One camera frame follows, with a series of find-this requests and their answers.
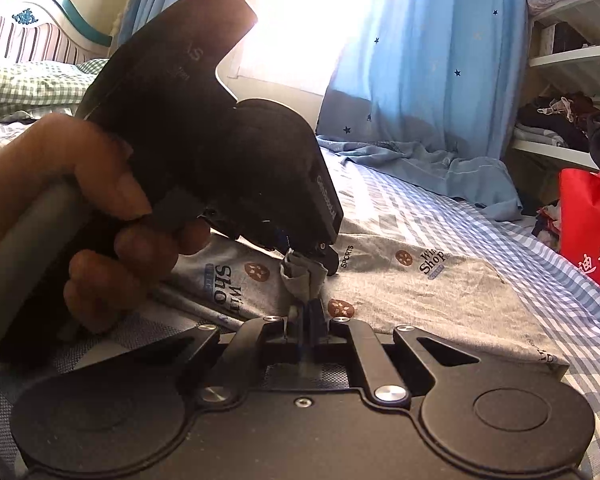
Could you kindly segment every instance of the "patterned cloth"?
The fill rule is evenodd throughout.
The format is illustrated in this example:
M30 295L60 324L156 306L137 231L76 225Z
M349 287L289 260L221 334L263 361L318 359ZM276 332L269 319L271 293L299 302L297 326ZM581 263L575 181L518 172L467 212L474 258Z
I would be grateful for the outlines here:
M596 433L582 461L585 478L600 480L600 288L576 267L518 226L487 220L474 207L434 195L323 150L346 218L369 232L420 247L487 260L512 285L547 335L571 363L564 381L583 393L596 415ZM163 289L161 301L168 301ZM225 312L199 308L211 322L233 327ZM148 302L107 338L92 338L58 352L35 376L0 365L0 475L24 464L8 426L11 406L31 381L136 348L196 323Z
M78 104L107 59L0 63L0 118L44 105Z

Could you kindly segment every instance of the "finger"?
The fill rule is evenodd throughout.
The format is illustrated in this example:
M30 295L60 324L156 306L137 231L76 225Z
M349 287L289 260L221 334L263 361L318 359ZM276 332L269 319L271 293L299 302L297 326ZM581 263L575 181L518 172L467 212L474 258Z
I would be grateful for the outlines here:
M131 220L151 206L126 164L121 142L96 124L49 114L0 150L0 240L48 184L75 175L85 197Z
M128 310L142 301L144 285L119 261L93 251L80 251L69 263L69 276L80 294L111 310Z
M142 222L122 229L116 235L113 247L120 262L147 283L168 276L178 261L176 240Z
M81 293L73 280L64 285L64 302L72 316L93 333L108 330L120 317L119 311L107 306L103 301Z
M211 239L211 229L202 218L188 222L176 236L180 254L195 254L206 247Z

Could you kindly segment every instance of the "green checkered pillow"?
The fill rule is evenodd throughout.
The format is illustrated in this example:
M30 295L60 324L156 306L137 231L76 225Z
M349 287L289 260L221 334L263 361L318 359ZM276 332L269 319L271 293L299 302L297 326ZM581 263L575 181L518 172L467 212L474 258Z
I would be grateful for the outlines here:
M106 62L0 64L0 118L39 106L78 104Z

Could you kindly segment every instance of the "red bag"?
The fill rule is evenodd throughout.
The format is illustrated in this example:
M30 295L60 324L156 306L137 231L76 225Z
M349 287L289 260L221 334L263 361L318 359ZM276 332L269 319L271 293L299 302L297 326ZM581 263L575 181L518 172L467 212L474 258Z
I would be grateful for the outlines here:
M600 285L600 173L560 172L560 254Z

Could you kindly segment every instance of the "checkered bedsheet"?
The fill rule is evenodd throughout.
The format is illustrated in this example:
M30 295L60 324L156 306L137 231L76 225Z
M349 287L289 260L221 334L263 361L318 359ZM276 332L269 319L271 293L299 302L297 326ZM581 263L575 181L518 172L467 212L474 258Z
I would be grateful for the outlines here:
M584 477L600 480L600 288L513 224L492 222L470 205L323 153L348 218L375 234L483 258L508 278L571 362L564 381L585 394L596 413L596 433L580 470ZM137 348L198 321L149 302L107 338L62 349L35 377L0 365L0 476L24 471L8 416L25 387L40 377Z

